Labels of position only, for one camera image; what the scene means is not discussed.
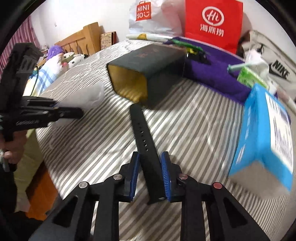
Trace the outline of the left hand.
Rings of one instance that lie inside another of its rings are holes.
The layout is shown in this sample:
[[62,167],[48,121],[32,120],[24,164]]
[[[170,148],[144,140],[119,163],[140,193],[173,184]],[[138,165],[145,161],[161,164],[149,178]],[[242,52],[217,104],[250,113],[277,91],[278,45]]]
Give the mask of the left hand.
[[27,142],[27,131],[14,132],[13,140],[6,142],[3,135],[1,135],[1,149],[4,150],[4,158],[11,164],[17,164],[25,151],[25,144]]

